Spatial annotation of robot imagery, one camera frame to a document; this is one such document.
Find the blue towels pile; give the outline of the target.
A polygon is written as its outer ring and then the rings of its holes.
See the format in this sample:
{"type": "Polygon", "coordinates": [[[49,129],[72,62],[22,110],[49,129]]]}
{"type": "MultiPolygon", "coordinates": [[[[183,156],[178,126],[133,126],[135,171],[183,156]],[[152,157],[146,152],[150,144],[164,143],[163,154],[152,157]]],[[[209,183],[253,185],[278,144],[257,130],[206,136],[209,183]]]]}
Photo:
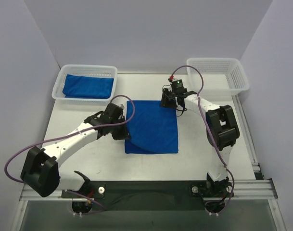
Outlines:
{"type": "Polygon", "coordinates": [[[131,136],[125,141],[127,154],[178,153],[178,123],[176,110],[160,107],[160,101],[127,102],[126,119],[131,136]]]}

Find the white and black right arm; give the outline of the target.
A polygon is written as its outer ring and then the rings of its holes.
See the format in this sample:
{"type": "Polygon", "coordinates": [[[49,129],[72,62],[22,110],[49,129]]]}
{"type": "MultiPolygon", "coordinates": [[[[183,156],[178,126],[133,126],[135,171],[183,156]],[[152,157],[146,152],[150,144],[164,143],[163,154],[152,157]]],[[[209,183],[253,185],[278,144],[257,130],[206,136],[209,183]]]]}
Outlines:
{"type": "Polygon", "coordinates": [[[199,114],[206,127],[207,140],[213,148],[207,180],[213,184],[226,183],[230,153],[240,136],[239,127],[231,106],[212,103],[194,91],[188,91],[181,79],[169,79],[162,87],[161,107],[181,107],[181,111],[199,114]]]}

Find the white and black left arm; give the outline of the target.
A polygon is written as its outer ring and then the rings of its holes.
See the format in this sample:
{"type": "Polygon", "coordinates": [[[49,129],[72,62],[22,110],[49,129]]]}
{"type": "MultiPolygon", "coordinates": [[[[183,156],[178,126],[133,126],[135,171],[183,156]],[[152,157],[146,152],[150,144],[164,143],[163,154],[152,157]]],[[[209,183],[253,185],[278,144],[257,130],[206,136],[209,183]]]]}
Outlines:
{"type": "Polygon", "coordinates": [[[109,103],[104,111],[87,117],[74,131],[60,141],[43,148],[32,147],[26,156],[21,180],[40,196],[47,197],[55,190],[83,191],[90,180],[79,171],[62,174],[61,165],[84,146],[111,134],[114,140],[128,140],[123,107],[109,103]]]}

